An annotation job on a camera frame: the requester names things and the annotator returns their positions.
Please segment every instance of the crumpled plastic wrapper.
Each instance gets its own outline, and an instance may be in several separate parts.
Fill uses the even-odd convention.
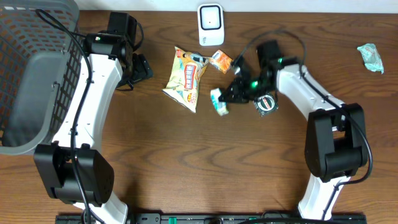
[[[377,52],[374,44],[365,44],[357,49],[361,52],[365,67],[368,70],[384,73],[383,63],[381,62],[379,52]]]

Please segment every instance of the wooden table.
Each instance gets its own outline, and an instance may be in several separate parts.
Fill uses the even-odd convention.
[[[114,168],[114,191],[124,202],[165,213],[296,208],[310,175],[303,153],[307,122],[286,97],[280,95],[279,110],[264,118],[251,103],[229,105],[229,115],[220,117],[210,90],[227,87],[234,75],[211,65],[201,79],[196,114],[161,92],[175,45],[206,56],[221,49],[233,58],[261,32],[283,27],[307,43],[306,65],[319,83],[365,111],[373,173],[362,184],[344,187],[333,211],[363,212],[368,223],[397,222],[397,15],[226,12],[226,36],[219,47],[199,45],[195,12],[131,15],[144,27],[139,51],[155,75],[133,92],[114,94],[103,130],[103,155]],[[108,11],[82,11],[81,31],[103,30],[108,18]],[[270,38],[278,38],[286,55],[302,54],[296,40]],[[364,67],[356,48],[365,43],[376,44],[383,75]],[[246,58],[258,74],[254,47]],[[0,198],[0,223],[53,223],[59,213],[80,212],[47,196],[31,156],[0,156]]]

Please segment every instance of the white background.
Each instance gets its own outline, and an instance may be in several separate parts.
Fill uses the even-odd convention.
[[[196,11],[219,3],[226,12],[398,13],[398,0],[75,0],[81,10]]]

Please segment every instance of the gray plastic basket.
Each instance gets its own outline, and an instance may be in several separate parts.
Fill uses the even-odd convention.
[[[38,18],[37,8],[78,30],[73,0],[0,1],[0,154],[32,154],[50,143],[77,85],[76,45]]]

